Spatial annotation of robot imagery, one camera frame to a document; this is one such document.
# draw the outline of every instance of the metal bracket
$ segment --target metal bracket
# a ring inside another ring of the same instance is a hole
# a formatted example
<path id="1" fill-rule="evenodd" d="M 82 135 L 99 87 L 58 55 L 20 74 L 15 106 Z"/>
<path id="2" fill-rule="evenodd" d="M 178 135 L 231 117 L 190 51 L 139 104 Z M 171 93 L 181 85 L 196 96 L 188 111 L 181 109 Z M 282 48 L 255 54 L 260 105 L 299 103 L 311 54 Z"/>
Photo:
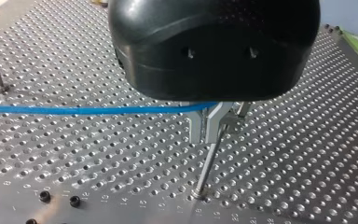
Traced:
<path id="1" fill-rule="evenodd" d="M 233 102 L 221 102 L 209 113 L 206 122 L 206 143 L 216 143 L 219 133 L 220 121 L 234 105 Z"/>

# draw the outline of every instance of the black robot head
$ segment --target black robot head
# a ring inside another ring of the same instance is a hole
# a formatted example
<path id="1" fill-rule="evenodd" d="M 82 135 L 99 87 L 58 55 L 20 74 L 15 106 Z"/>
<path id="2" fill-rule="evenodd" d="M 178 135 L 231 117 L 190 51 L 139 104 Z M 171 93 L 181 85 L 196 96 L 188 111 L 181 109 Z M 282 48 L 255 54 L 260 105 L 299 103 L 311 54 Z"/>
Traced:
<path id="1" fill-rule="evenodd" d="M 162 100 L 255 101 L 300 78 L 318 33 L 319 0 L 111 0 L 127 80 Z"/>

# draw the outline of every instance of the small screw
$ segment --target small screw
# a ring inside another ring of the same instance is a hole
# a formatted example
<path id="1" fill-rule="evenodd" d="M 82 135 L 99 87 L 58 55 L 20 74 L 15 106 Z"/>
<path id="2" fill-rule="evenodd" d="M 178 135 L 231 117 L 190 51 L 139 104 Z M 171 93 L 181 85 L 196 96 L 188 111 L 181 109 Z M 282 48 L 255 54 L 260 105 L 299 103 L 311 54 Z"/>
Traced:
<path id="1" fill-rule="evenodd" d="M 34 220 L 33 218 L 31 218 L 31 219 L 28 219 L 28 220 L 25 222 L 25 224 L 37 224 L 37 221 Z"/>
<path id="2" fill-rule="evenodd" d="M 80 203 L 81 203 L 81 200 L 79 197 L 77 196 L 72 196 L 70 199 L 69 199 L 69 202 L 71 204 L 72 207 L 78 207 L 80 206 Z"/>
<path id="3" fill-rule="evenodd" d="M 49 203 L 51 199 L 50 193 L 48 191 L 42 191 L 39 194 L 39 200 L 42 203 Z"/>

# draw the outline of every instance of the blue cable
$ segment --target blue cable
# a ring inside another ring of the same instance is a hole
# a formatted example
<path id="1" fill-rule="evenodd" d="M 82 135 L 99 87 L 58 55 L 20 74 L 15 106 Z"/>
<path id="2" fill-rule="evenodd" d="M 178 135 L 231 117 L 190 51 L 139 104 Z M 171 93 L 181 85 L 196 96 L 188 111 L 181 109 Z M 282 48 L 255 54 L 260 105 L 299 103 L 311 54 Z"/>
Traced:
<path id="1" fill-rule="evenodd" d="M 176 114 L 199 111 L 216 103 L 184 106 L 129 106 L 129 107 L 30 107 L 0 105 L 0 113 L 38 115 L 117 115 L 117 114 Z"/>

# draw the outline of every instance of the perforated metal plate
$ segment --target perforated metal plate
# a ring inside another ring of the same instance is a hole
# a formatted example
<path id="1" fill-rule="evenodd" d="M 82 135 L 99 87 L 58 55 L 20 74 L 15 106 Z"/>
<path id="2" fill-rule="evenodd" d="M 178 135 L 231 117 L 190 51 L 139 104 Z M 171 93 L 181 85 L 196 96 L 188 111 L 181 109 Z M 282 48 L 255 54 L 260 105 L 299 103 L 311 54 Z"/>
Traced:
<path id="1" fill-rule="evenodd" d="M 106 16 L 46 0 L 0 34 L 0 105 L 171 105 L 125 81 Z M 357 56 L 322 30 L 296 87 L 225 136 L 200 202 L 207 150 L 181 114 L 0 114 L 0 223 L 358 223 Z"/>

